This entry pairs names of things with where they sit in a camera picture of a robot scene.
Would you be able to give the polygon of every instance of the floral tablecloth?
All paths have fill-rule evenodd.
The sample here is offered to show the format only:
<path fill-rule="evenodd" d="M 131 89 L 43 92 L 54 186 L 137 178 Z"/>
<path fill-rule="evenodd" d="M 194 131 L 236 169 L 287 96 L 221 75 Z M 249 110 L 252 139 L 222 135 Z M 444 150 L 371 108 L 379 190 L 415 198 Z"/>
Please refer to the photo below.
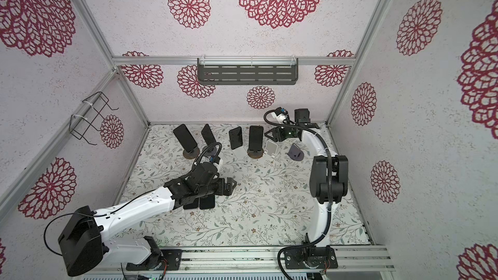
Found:
<path fill-rule="evenodd" d="M 205 146 L 201 135 L 204 124 L 187 125 L 199 148 Z M 176 210 L 146 219 L 119 233 L 117 237 L 153 236 L 165 246 L 262 246 L 300 243 L 310 224 L 313 200 L 308 189 L 312 158 L 298 139 L 279 143 L 274 159 L 237 157 L 230 149 L 228 131 L 239 125 L 210 125 L 223 149 L 224 164 L 220 177 L 233 177 L 238 186 L 229 197 L 217 196 L 211 210 Z M 248 145 L 250 124 L 243 130 L 244 150 Z M 173 135 L 177 125 L 155 125 L 134 167 L 121 201 L 161 186 L 190 170 L 192 160 L 183 157 L 183 148 Z M 265 131 L 270 128 L 263 125 Z M 330 137 L 322 124 L 322 136 Z M 296 143 L 304 160 L 293 161 L 286 152 Z M 342 199 L 330 229 L 332 244 L 369 244 L 365 227 L 351 197 Z"/>

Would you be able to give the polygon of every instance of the smartphone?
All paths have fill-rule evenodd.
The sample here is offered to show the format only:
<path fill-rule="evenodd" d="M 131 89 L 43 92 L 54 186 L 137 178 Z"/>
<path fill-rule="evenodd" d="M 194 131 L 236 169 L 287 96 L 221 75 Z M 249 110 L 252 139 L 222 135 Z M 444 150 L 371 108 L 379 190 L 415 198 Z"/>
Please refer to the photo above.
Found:
<path fill-rule="evenodd" d="M 215 136 L 213 135 L 213 131 L 211 131 L 211 128 L 209 127 L 208 124 L 206 124 L 202 130 L 201 130 L 202 137 L 204 141 L 206 142 L 206 145 L 211 145 L 213 143 L 216 143 Z"/>
<path fill-rule="evenodd" d="M 252 152 L 260 152 L 263 149 L 263 127 L 249 127 L 249 149 Z"/>
<path fill-rule="evenodd" d="M 192 134 L 190 134 L 190 131 L 186 125 L 182 124 L 177 128 L 174 128 L 173 134 L 175 134 L 176 138 L 186 152 L 191 152 L 197 147 L 197 142 L 194 140 Z"/>
<path fill-rule="evenodd" d="M 235 149 L 242 146 L 242 128 L 236 127 L 228 131 L 228 137 L 230 138 L 230 148 Z"/>

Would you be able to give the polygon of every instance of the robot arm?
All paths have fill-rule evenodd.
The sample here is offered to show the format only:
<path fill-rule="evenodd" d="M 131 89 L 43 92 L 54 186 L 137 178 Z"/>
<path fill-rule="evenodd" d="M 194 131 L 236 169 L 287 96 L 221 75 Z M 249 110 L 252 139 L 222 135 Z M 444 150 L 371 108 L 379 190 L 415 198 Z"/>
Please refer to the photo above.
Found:
<path fill-rule="evenodd" d="M 113 236 L 156 214 L 197 207 L 203 199 L 214 202 L 214 195 L 230 196 L 237 182 L 220 177 L 222 162 L 212 156 L 187 174 L 128 202 L 95 211 L 89 206 L 76 210 L 58 239 L 67 274 L 79 276 L 100 263 L 131 263 L 142 270 L 158 266 L 162 252 L 152 237 L 127 240 Z"/>

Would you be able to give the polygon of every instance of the zip tie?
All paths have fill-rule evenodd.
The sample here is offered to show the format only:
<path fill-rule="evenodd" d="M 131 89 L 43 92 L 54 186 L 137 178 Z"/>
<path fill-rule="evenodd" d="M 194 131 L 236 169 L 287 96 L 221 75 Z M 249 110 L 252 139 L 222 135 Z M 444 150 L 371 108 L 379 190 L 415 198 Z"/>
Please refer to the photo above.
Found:
<path fill-rule="evenodd" d="M 88 121 L 88 118 L 83 117 L 83 116 L 80 116 L 80 115 L 73 115 L 73 117 L 80 117 L 80 118 L 83 118 L 83 119 L 85 119 L 85 120 L 87 120 L 87 121 Z"/>

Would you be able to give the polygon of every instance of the black cable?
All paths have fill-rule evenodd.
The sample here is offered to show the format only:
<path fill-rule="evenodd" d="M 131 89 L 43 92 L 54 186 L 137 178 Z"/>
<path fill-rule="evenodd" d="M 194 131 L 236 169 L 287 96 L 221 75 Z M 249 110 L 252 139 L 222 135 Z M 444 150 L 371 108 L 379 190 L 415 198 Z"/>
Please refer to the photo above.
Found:
<path fill-rule="evenodd" d="M 322 136 L 320 134 L 318 134 L 316 131 L 314 130 L 311 130 L 309 128 L 303 128 L 303 127 L 299 127 L 299 126 L 296 126 L 296 125 L 289 125 L 289 124 L 281 124 L 281 123 L 276 123 L 276 122 L 271 122 L 271 121 L 268 121 L 268 119 L 266 118 L 266 116 L 270 113 L 273 113 L 273 112 L 280 112 L 280 110 L 278 109 L 274 109 L 274 110 L 268 110 L 267 112 L 265 112 L 265 115 L 263 116 L 263 119 L 265 120 L 266 123 L 268 124 L 271 124 L 272 126 L 276 126 L 276 127 L 289 127 L 289 128 L 296 128 L 296 129 L 301 129 L 301 130 L 304 130 L 304 131 L 308 131 L 312 134 L 314 134 L 314 136 L 316 136 L 320 142 L 322 143 L 322 145 L 325 147 L 325 152 L 327 153 L 327 189 L 328 189 L 328 197 L 329 197 L 329 201 L 333 201 L 333 193 L 332 193 L 332 155 L 330 154 L 330 151 L 329 151 L 329 148 L 327 147 L 327 143 L 325 142 L 325 140 L 322 138 Z"/>
<path fill-rule="evenodd" d="M 306 243 L 306 244 L 303 244 L 303 245 L 296 245 L 296 246 L 288 246 L 288 247 L 284 247 L 284 248 L 281 248 L 280 251 L 278 251 L 278 254 L 277 254 L 277 264 L 278 264 L 278 267 L 280 267 L 280 271 L 282 271 L 283 275 L 289 279 L 289 280 L 294 280 L 293 278 L 291 278 L 289 276 L 289 274 L 283 269 L 283 265 L 282 265 L 282 262 L 280 261 L 280 256 L 282 255 L 282 253 L 284 251 L 287 251 L 287 250 L 294 250 L 294 249 L 304 249 L 304 248 L 309 248 L 309 247 L 312 247 L 314 246 L 315 244 L 319 243 L 321 240 L 323 240 L 323 238 L 325 238 L 325 236 L 327 235 L 327 233 L 329 233 L 329 228 L 330 228 L 330 222 L 332 221 L 332 212 L 331 212 L 331 207 L 332 207 L 332 202 L 329 202 L 329 206 L 327 207 L 327 224 L 325 225 L 325 230 L 324 232 L 322 233 L 322 235 L 316 239 L 315 241 L 313 242 L 310 242 L 310 243 Z"/>
<path fill-rule="evenodd" d="M 147 194 L 147 193 L 150 193 L 150 192 L 152 192 L 152 191 L 154 191 L 154 190 L 149 190 L 148 192 L 144 192 L 144 193 L 143 193 L 143 194 L 141 194 L 140 196 L 136 196 L 136 197 L 134 197 L 132 200 L 128 201 L 125 205 L 123 205 L 122 207 L 120 207 L 120 208 L 119 208 L 119 209 L 117 209 L 117 210 L 112 211 L 110 214 L 114 214 L 114 213 L 118 212 L 118 211 L 119 211 L 119 210 L 121 210 L 122 208 L 126 207 L 126 206 L 127 206 L 129 203 L 131 203 L 132 201 L 134 201 L 134 200 L 136 200 L 136 199 L 140 198 L 141 196 L 143 196 L 143 195 L 145 195 L 145 194 Z M 45 230 L 43 231 L 43 242 L 45 243 L 45 246 L 47 247 L 47 249 L 48 249 L 50 252 L 52 252 L 53 254 L 57 254 L 57 255 L 59 255 L 59 256 L 62 256 L 62 254 L 55 252 L 55 251 L 54 251 L 54 250 L 52 250 L 52 249 L 48 246 L 48 244 L 47 244 L 46 235 L 47 235 L 47 229 L 48 229 L 48 226 L 50 226 L 50 224 L 52 224 L 52 223 L 53 223 L 56 219 L 58 219 L 58 218 L 61 218 L 61 217 L 64 217 L 64 216 L 68 216 L 68 215 L 74 215 L 74 214 L 78 214 L 78 215 L 82 215 L 82 216 L 86 216 L 86 217 L 103 217 L 103 216 L 106 216 L 106 215 L 107 215 L 107 214 L 102 214 L 102 215 L 87 215 L 87 214 L 82 214 L 82 213 L 77 213 L 77 212 L 74 212 L 74 213 L 66 213 L 66 214 L 62 214 L 62 215 L 59 215 L 59 216 L 57 216 L 56 218 L 54 218 L 52 221 L 50 221 L 50 222 L 47 224 L 47 226 L 45 227 Z"/>
<path fill-rule="evenodd" d="M 61 217 L 64 217 L 64 216 L 68 216 L 68 215 L 74 215 L 74 214 L 78 214 L 78 215 L 82 215 L 82 216 L 87 216 L 87 217 L 102 217 L 102 216 L 105 216 L 105 214 L 104 214 L 104 215 L 86 215 L 86 214 L 82 214 L 82 213 L 66 213 L 66 214 L 62 214 L 62 215 L 59 215 L 59 216 L 57 216 L 56 218 L 54 218 L 52 221 L 50 221 L 50 222 L 47 224 L 47 226 L 45 227 L 45 230 L 43 231 L 43 242 L 45 243 L 45 246 L 47 247 L 47 249 L 48 249 L 50 252 L 52 252 L 53 254 L 57 254 L 57 255 L 59 255 L 59 256 L 62 256 L 62 254 L 55 252 L 54 250 L 52 250 L 52 249 L 48 246 L 48 243 L 47 243 L 47 238 L 46 238 L 46 236 L 47 236 L 47 229 L 48 229 L 48 226 L 50 226 L 50 224 L 52 224 L 52 223 L 53 223 L 53 221 L 55 221 L 55 220 L 56 220 L 56 219 L 58 219 L 58 218 L 61 218 Z"/>
<path fill-rule="evenodd" d="M 123 263 L 121 263 L 121 272 L 123 273 L 124 280 L 128 280 L 128 279 L 126 279 L 125 272 L 123 270 Z"/>
<path fill-rule="evenodd" d="M 126 207 L 128 204 L 130 204 L 130 203 L 131 203 L 131 202 L 133 202 L 134 200 L 136 200 L 136 199 L 140 198 L 141 196 L 143 196 L 143 195 L 145 195 L 145 194 L 147 194 L 147 193 L 153 192 L 153 191 L 154 191 L 154 190 L 149 190 L 149 191 L 144 192 L 144 193 L 143 193 L 143 194 L 141 194 L 140 196 L 136 196 L 136 197 L 134 197 L 132 200 L 128 201 L 128 202 L 127 202 L 124 206 L 120 207 L 120 208 L 119 208 L 119 209 L 117 209 L 117 210 L 112 211 L 110 214 L 114 214 L 114 213 L 118 212 L 119 210 L 121 210 L 122 208 Z"/>
<path fill-rule="evenodd" d="M 314 136 L 316 136 L 320 140 L 320 142 L 322 143 L 322 145 L 325 148 L 325 152 L 327 153 L 327 190 L 328 190 L 328 197 L 329 197 L 329 205 L 327 206 L 327 213 L 328 214 L 327 214 L 327 224 L 325 225 L 325 230 L 324 230 L 323 234 L 318 239 L 316 239 L 313 242 L 309 242 L 309 243 L 306 243 L 306 244 L 303 244 L 303 245 L 296 245 L 296 246 L 284 247 L 284 248 L 280 249 L 280 251 L 278 251 L 277 263 L 278 263 L 278 266 L 280 267 L 280 270 L 282 271 L 283 275 L 287 279 L 294 280 L 294 279 L 292 279 L 287 274 L 286 271 L 284 271 L 282 263 L 280 262 L 280 255 L 282 255 L 282 253 L 284 251 L 287 251 L 287 250 L 305 249 L 305 248 L 312 247 L 315 244 L 319 243 L 321 240 L 323 240 L 323 238 L 325 238 L 325 236 L 329 232 L 330 222 L 332 220 L 332 214 L 331 214 L 332 213 L 332 211 L 331 211 L 332 210 L 332 203 L 334 201 L 333 200 L 333 190 L 332 190 L 332 155 L 330 154 L 329 148 L 327 147 L 327 143 L 322 138 L 322 136 L 320 134 L 318 134 L 316 131 L 311 130 L 309 128 L 305 128 L 305 127 L 299 127 L 299 126 L 296 126 L 296 125 L 281 124 L 281 123 L 276 123 L 276 122 L 268 121 L 267 118 L 266 118 L 266 116 L 269 115 L 269 114 L 271 114 L 271 113 L 273 113 L 273 112 L 280 112 L 280 110 L 274 109 L 274 110 L 269 110 L 269 111 L 265 112 L 265 115 L 263 116 L 263 119 L 265 120 L 266 123 L 268 123 L 268 124 L 270 124 L 272 126 L 276 126 L 276 127 L 296 128 L 296 129 L 300 129 L 300 130 L 304 130 L 304 131 L 310 132 L 310 133 L 312 133 Z"/>
<path fill-rule="evenodd" d="M 206 148 L 204 148 L 204 150 L 194 160 L 194 162 L 192 163 L 192 168 L 190 169 L 190 172 L 194 171 L 194 167 L 196 165 L 198 165 L 199 163 L 201 163 L 201 160 L 202 160 L 202 157 L 204 156 L 204 154 L 207 153 L 208 150 L 210 150 L 211 148 L 213 148 L 215 146 L 218 146 L 218 150 L 216 151 L 215 157 L 217 157 L 221 153 L 222 145 L 220 142 L 214 142 L 214 143 L 208 145 Z"/>

